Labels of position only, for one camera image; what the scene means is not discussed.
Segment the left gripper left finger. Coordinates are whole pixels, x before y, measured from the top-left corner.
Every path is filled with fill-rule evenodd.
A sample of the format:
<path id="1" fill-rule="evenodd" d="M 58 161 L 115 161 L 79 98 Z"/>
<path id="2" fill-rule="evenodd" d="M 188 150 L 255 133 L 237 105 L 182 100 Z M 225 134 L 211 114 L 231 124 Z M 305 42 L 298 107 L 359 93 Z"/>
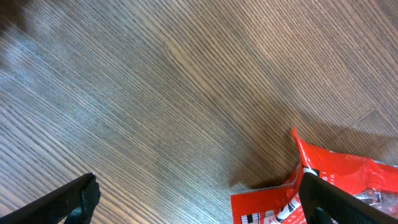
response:
<path id="1" fill-rule="evenodd" d="M 1 217 L 1 223 L 89 224 L 101 197 L 99 183 L 87 173 L 36 201 Z"/>

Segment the red snack bag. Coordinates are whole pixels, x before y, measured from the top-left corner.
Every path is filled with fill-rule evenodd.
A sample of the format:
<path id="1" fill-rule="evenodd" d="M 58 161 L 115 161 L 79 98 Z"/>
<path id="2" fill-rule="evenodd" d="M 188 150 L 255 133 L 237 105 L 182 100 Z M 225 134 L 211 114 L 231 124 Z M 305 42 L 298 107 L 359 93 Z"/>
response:
<path id="1" fill-rule="evenodd" d="M 280 186 L 232 195 L 234 224 L 305 223 L 299 185 L 306 172 L 397 217 L 397 166 L 308 144 L 296 129 L 292 130 L 292 136 L 300 152 L 299 164 Z"/>

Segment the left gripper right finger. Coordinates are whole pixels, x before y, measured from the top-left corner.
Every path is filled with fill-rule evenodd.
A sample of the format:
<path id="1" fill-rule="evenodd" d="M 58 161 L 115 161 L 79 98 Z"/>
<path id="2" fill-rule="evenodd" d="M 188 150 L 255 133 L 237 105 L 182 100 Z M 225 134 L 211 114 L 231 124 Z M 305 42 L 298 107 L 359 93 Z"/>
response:
<path id="1" fill-rule="evenodd" d="M 299 198 L 308 224 L 397 224 L 397 219 L 308 172 L 303 175 Z"/>

